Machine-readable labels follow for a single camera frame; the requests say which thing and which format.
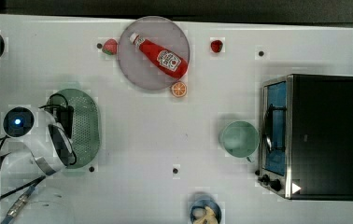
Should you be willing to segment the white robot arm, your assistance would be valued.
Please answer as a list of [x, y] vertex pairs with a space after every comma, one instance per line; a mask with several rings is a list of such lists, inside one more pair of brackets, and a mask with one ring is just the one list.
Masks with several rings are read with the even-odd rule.
[[0, 220], [0, 224], [11, 224], [28, 204], [39, 183], [74, 164], [77, 159], [70, 136], [63, 125], [43, 106], [10, 109], [3, 118], [5, 136], [0, 138], [0, 147], [7, 140], [16, 140], [22, 148], [5, 155], [0, 154], [0, 180], [17, 177], [27, 182], [15, 189], [0, 194], [0, 201], [19, 193], [20, 196]]

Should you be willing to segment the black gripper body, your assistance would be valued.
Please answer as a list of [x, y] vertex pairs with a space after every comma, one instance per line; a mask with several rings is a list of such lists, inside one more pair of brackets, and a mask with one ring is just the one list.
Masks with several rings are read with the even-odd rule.
[[72, 137], [73, 117], [74, 108], [71, 105], [69, 105], [68, 107], [58, 107], [55, 109], [56, 121], [63, 126], [68, 138]]

